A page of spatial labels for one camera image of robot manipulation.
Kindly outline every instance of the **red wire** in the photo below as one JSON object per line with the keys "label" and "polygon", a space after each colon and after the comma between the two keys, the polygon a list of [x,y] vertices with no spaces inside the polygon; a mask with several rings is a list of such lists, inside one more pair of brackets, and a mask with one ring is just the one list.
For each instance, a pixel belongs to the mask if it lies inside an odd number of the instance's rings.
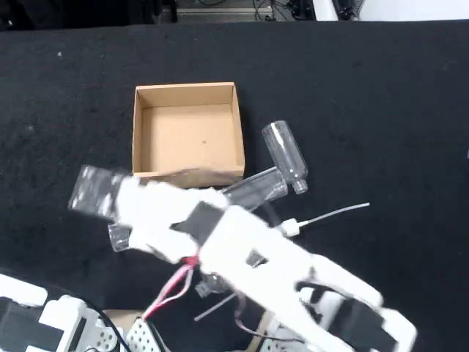
{"label": "red wire", "polygon": [[[167,291],[164,293],[163,296],[160,297],[159,299],[159,302],[163,302],[165,300],[165,298],[167,297],[167,295],[174,289],[174,287],[176,287],[176,285],[188,274],[188,272],[190,270],[193,270],[197,264],[199,264],[199,257],[194,255],[193,257],[186,257],[183,259],[186,264],[184,264],[184,266],[187,266],[187,269],[186,271],[184,271],[182,274],[180,274],[179,277],[176,278],[176,281],[173,282],[173,284],[168,287]],[[165,304],[156,304],[147,314],[144,314],[142,316],[142,318],[144,320],[146,320],[150,315],[154,314],[158,309],[160,309],[163,305]]]}

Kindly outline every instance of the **black cable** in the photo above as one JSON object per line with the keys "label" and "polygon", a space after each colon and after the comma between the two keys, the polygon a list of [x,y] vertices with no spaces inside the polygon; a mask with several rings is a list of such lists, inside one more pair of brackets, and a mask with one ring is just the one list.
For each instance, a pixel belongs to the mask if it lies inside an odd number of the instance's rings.
{"label": "black cable", "polygon": [[234,311],[234,322],[241,330],[247,332],[248,334],[261,337],[264,339],[269,339],[272,341],[305,343],[303,340],[300,340],[300,339],[281,339],[280,337],[273,337],[273,336],[259,334],[255,332],[254,330],[247,328],[241,321],[241,315],[246,307],[246,297],[242,293],[239,293],[239,292],[236,292],[236,294],[237,294],[238,300],[240,301],[240,304],[237,306],[237,309]]}
{"label": "black cable", "polygon": [[220,4],[223,4],[226,0],[218,0],[215,2],[205,2],[204,0],[199,0],[199,3],[201,5],[207,6],[207,7],[212,7],[212,6],[218,6]]}
{"label": "black cable", "polygon": [[282,11],[280,11],[280,9],[277,7],[277,4],[278,4],[277,1],[273,2],[272,13],[275,13],[274,10],[277,10],[277,12],[280,14],[280,16],[283,17],[285,21],[288,21],[288,18],[286,17],[286,15]]}
{"label": "black cable", "polygon": [[254,8],[254,17],[256,21],[262,21],[261,15],[259,14],[259,9],[267,0],[262,0],[258,7],[256,7],[256,0],[252,0],[252,6]]}
{"label": "black cable", "polygon": [[82,301],[84,301],[86,303],[86,305],[88,305],[91,309],[93,309],[94,311],[96,311],[101,320],[104,322],[104,324],[107,324],[108,326],[111,327],[112,331],[114,331],[114,333],[116,334],[117,336],[117,339],[119,340],[119,342],[121,343],[122,346],[124,346],[125,350],[127,352],[132,352],[132,350],[130,349],[129,345],[125,342],[124,338],[121,336],[119,330],[117,330],[117,327],[116,325],[112,322],[112,320],[110,319],[109,316],[106,315],[106,313],[103,312],[102,309],[98,308],[97,306],[95,306],[92,302],[88,301],[87,299],[83,298],[83,297],[80,297],[80,296],[77,296],[73,293],[69,293],[70,296],[74,296],[76,298],[79,298],[81,299]]}

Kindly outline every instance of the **white cable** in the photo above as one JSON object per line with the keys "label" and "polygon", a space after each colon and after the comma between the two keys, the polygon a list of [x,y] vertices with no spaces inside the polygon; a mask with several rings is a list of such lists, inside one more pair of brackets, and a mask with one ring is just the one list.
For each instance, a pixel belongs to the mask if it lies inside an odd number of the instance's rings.
{"label": "white cable", "polygon": [[181,292],[179,292],[177,295],[174,295],[172,297],[165,299],[158,306],[162,306],[170,301],[173,301],[185,295],[188,292],[189,287],[191,286],[192,276],[193,276],[193,269],[189,270],[188,275],[185,277],[184,287],[182,288]]}
{"label": "white cable", "polygon": [[215,306],[207,309],[205,312],[203,312],[202,314],[199,314],[197,315],[193,320],[194,321],[199,321],[201,320],[202,318],[205,318],[207,315],[209,315],[211,312],[217,310],[218,308],[220,308],[221,306],[223,306],[226,302],[232,300],[234,297],[236,297],[236,293],[232,293],[231,295],[229,295],[228,297],[222,299],[221,301],[219,301]]}
{"label": "white cable", "polygon": [[362,203],[362,204],[357,204],[357,205],[351,205],[349,207],[345,207],[345,208],[341,208],[341,209],[337,209],[335,211],[331,211],[330,213],[326,213],[324,215],[321,215],[321,216],[318,216],[316,218],[312,218],[310,220],[305,220],[305,221],[302,221],[302,222],[298,222],[298,226],[299,227],[303,227],[303,226],[306,226],[306,225],[309,225],[309,224],[312,224],[313,222],[316,222],[316,221],[319,221],[319,220],[323,220],[325,218],[328,218],[329,216],[334,216],[336,214],[340,214],[340,213],[343,213],[345,211],[349,211],[349,210],[354,210],[354,209],[359,209],[359,208],[365,208],[365,207],[369,207],[369,203]]}

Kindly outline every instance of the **wire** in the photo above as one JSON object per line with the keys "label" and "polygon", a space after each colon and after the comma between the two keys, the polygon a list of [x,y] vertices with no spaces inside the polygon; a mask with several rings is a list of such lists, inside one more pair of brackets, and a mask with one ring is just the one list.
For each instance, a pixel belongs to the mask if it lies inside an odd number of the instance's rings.
{"label": "wire", "polygon": [[193,269],[189,270],[188,274],[186,275],[184,287],[182,288],[182,290],[177,295],[174,295],[162,301],[158,307],[162,307],[164,304],[170,301],[173,301],[175,299],[178,299],[182,297],[183,295],[185,295],[189,291],[189,287],[191,286],[192,276],[193,276]]}
{"label": "wire", "polygon": [[277,10],[277,12],[280,14],[280,16],[281,16],[284,20],[288,21],[288,18],[286,17],[286,15],[285,15],[282,11],[280,11],[280,9],[277,7],[278,4],[280,4],[280,3],[277,2],[277,1],[274,1],[274,2],[273,2],[273,4],[272,4],[272,13],[275,12],[275,11],[273,11],[273,10]]}
{"label": "wire", "polygon": [[221,306],[223,306],[226,302],[228,301],[231,301],[234,297],[236,297],[236,293],[232,293],[231,295],[229,295],[228,297],[222,299],[221,301],[219,301],[215,306],[213,307],[210,307],[209,309],[207,309],[205,312],[197,315],[193,320],[194,321],[199,321],[203,318],[205,318],[207,315],[209,315],[211,312],[214,312],[216,311],[218,308],[220,308]]}
{"label": "wire", "polygon": [[207,6],[207,7],[212,7],[212,6],[218,6],[220,4],[223,4],[226,0],[218,0],[215,2],[205,2],[204,0],[199,0],[199,3],[201,5]]}
{"label": "wire", "polygon": [[319,221],[319,220],[323,220],[323,219],[325,219],[325,218],[328,218],[329,216],[334,216],[334,215],[337,215],[337,214],[340,214],[340,213],[344,213],[344,212],[349,211],[349,210],[354,210],[354,209],[359,209],[359,208],[365,208],[365,207],[369,207],[369,203],[362,203],[362,204],[357,204],[357,205],[351,205],[351,206],[349,206],[349,207],[345,207],[345,208],[341,208],[341,209],[338,209],[338,210],[335,210],[335,211],[331,211],[330,213],[326,213],[326,214],[324,214],[324,215],[318,216],[318,217],[313,218],[313,219],[309,219],[309,220],[305,220],[305,221],[298,222],[298,226],[299,226],[299,227],[303,227],[303,226],[312,224],[313,222],[316,222],[316,221]]}
{"label": "wire", "polygon": [[[264,261],[264,258],[260,258],[258,259],[254,265],[252,266],[253,268],[257,268],[259,265],[262,264],[262,262]],[[216,311],[218,308],[220,308],[221,306],[223,306],[225,303],[231,301],[234,297],[236,297],[236,293],[232,293],[231,295],[229,295],[228,297],[225,297],[223,298],[221,301],[219,301],[215,306],[212,306],[210,307],[209,309],[207,309],[205,312],[197,315],[193,320],[194,321],[199,321],[203,318],[205,318],[207,315],[209,315],[211,312],[214,312]]]}
{"label": "wire", "polygon": [[259,9],[267,0],[262,0],[258,7],[256,7],[256,0],[252,0],[252,6],[254,8],[254,17],[256,21],[262,21],[261,15],[259,14]]}
{"label": "wire", "polygon": [[68,291],[68,294],[71,295],[71,296],[75,296],[75,297],[81,299],[82,301],[84,301],[84,302],[88,305],[88,307],[90,307],[91,309],[93,309],[94,311],[96,311],[96,312],[99,314],[101,320],[104,322],[104,324],[107,324],[108,326],[111,327],[112,331],[113,331],[113,332],[115,333],[115,335],[117,336],[117,340],[120,342],[120,344],[121,344],[122,346],[124,346],[125,350],[126,350],[127,352],[132,352],[132,350],[130,349],[129,345],[125,342],[124,337],[122,337],[122,335],[120,334],[119,330],[117,330],[116,325],[113,323],[113,321],[110,319],[110,317],[107,316],[106,313],[104,313],[104,312],[102,311],[102,309],[96,307],[92,302],[88,301],[87,299],[85,299],[85,298],[83,298],[83,297],[80,297],[80,296],[78,296],[78,295],[75,295],[73,292]]}
{"label": "wire", "polygon": [[240,303],[237,307],[237,309],[234,311],[234,322],[236,325],[242,329],[243,331],[247,332],[248,334],[257,336],[257,337],[262,337],[264,339],[269,339],[273,341],[283,341],[283,342],[300,342],[300,343],[305,343],[303,340],[300,339],[281,339],[279,337],[273,337],[273,336],[268,336],[268,335],[263,335],[255,332],[254,330],[251,330],[247,328],[243,322],[241,321],[241,315],[246,307],[246,297],[242,293],[236,293]]}
{"label": "wire", "polygon": [[[179,298],[180,296],[182,296],[184,293],[188,291],[189,287],[191,286],[192,272],[195,266],[196,266],[196,261],[193,261],[192,263],[184,264],[183,266],[181,266],[179,269],[176,270],[176,272],[169,278],[168,282],[163,286],[160,293],[158,294],[158,297],[153,301],[153,303],[150,304],[150,306],[145,310],[144,314],[141,316],[141,319],[143,321],[146,321],[147,318],[151,314],[156,312],[156,310],[161,308],[163,304],[166,304],[169,301]],[[180,282],[182,278],[186,275],[188,276],[188,279],[186,279],[186,283],[182,291],[178,293],[178,295],[168,298],[168,300],[165,301],[165,297],[168,295],[168,293],[171,292],[171,290],[174,289],[177,283]]]}

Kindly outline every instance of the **white plastic part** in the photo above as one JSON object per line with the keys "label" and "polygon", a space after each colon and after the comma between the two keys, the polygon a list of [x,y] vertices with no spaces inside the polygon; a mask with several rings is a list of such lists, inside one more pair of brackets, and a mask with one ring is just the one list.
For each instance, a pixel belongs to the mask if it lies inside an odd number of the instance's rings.
{"label": "white plastic part", "polygon": [[[163,343],[163,350],[160,349],[157,338]],[[132,352],[170,352],[164,345],[161,336],[154,336],[148,323],[141,318],[137,318],[133,323],[127,334],[126,342]]]}
{"label": "white plastic part", "polygon": [[75,331],[82,319],[85,326],[76,346],[76,351],[95,348],[99,352],[110,352],[117,345],[114,331],[105,327],[99,314],[88,308],[81,299],[62,296],[58,301],[49,301],[39,318],[39,323],[64,331],[59,343],[58,351],[68,351]]}
{"label": "white plastic part", "polygon": [[[267,259],[258,268],[246,262],[253,250]],[[315,267],[314,255],[277,229],[269,228],[254,214],[241,207],[230,207],[201,248],[199,259],[202,272],[220,274],[236,289],[274,312],[279,321],[308,344],[324,351],[352,352],[350,346],[320,328],[298,300],[295,284],[309,277],[310,269]],[[338,280],[351,275],[346,271],[335,274],[339,275]]]}
{"label": "white plastic part", "polygon": [[397,341],[397,347],[393,352],[412,350],[417,337],[415,326],[395,310],[381,309],[380,314],[385,320],[383,328]]}
{"label": "white plastic part", "polygon": [[171,225],[186,220],[200,201],[219,208],[229,204],[212,188],[185,190],[155,181],[142,186],[131,177],[125,178],[116,204],[119,223],[132,227],[129,247],[161,253],[174,264],[196,255],[198,243],[189,234],[172,230]]}
{"label": "white plastic part", "polygon": [[[309,304],[314,290],[314,288],[310,287],[303,288],[300,291],[300,299],[305,304]],[[313,304],[314,310],[322,316],[320,321],[321,327],[324,329],[329,328],[343,300],[345,298],[338,293],[325,291],[319,301]],[[396,347],[393,349],[393,352],[410,352],[417,335],[415,326],[395,310],[375,308],[376,312],[384,319],[383,329],[396,340]],[[293,331],[281,327],[281,324],[275,317],[271,320],[266,332],[270,336],[282,339],[298,338]],[[284,352],[285,350],[288,352],[306,352],[305,346],[296,342],[265,340],[260,348],[260,352]]]}
{"label": "white plastic part", "polygon": [[285,220],[280,224],[281,230],[284,232],[284,235],[287,237],[293,237],[300,234],[300,227],[298,226],[298,221],[291,218]]}
{"label": "white plastic part", "polygon": [[39,286],[0,274],[0,297],[9,298],[28,307],[41,307],[47,291]]}
{"label": "white plastic part", "polygon": [[[314,11],[316,11],[316,1],[314,1]],[[468,0],[364,0],[360,11],[361,21],[463,19],[469,19]]]}
{"label": "white plastic part", "polygon": [[338,21],[332,0],[313,0],[316,21]]}

